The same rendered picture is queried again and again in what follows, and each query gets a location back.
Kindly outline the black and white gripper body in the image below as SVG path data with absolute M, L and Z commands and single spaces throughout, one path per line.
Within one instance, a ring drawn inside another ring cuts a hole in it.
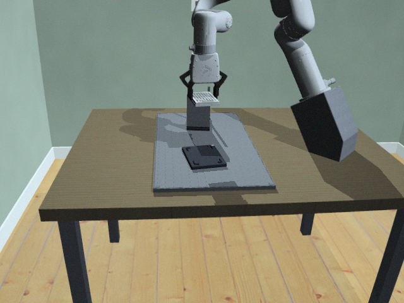
M 216 83 L 219 81 L 219 60 L 218 54 L 198 54 L 191 53 L 189 63 L 192 83 Z

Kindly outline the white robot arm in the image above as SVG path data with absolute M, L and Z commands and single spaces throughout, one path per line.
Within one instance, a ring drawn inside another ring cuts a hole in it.
M 227 1 L 230 0 L 198 0 L 191 18 L 194 44 L 189 50 L 198 54 L 215 53 L 216 32 L 228 31 L 232 26 L 232 16 L 212 7 Z M 311 0 L 270 0 L 270 3 L 275 16 L 285 17 L 275 27 L 274 37 L 302 95 L 299 102 L 330 90 L 329 85 L 336 80 L 322 79 L 309 46 L 300 39 L 314 28 Z

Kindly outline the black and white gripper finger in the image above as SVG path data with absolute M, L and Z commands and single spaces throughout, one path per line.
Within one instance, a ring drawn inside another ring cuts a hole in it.
M 220 88 L 220 86 L 224 83 L 224 81 L 225 81 L 226 78 L 227 78 L 227 75 L 224 74 L 224 73 L 221 72 L 221 71 L 220 71 L 220 75 L 222 76 L 222 78 L 219 80 L 219 82 L 214 83 L 215 86 L 213 87 L 213 96 L 214 96 L 215 98 L 217 98 L 217 96 L 219 95 L 219 88 Z
M 193 89 L 192 89 L 192 87 L 193 87 L 194 83 L 192 83 L 191 80 L 189 81 L 189 83 L 185 80 L 185 78 L 187 76 L 189 76 L 189 75 L 190 75 L 190 70 L 185 72 L 184 74 L 182 74 L 180 76 L 180 79 L 183 82 L 183 84 L 185 86 L 187 86 L 187 96 L 189 97 L 190 100 L 193 100 Z

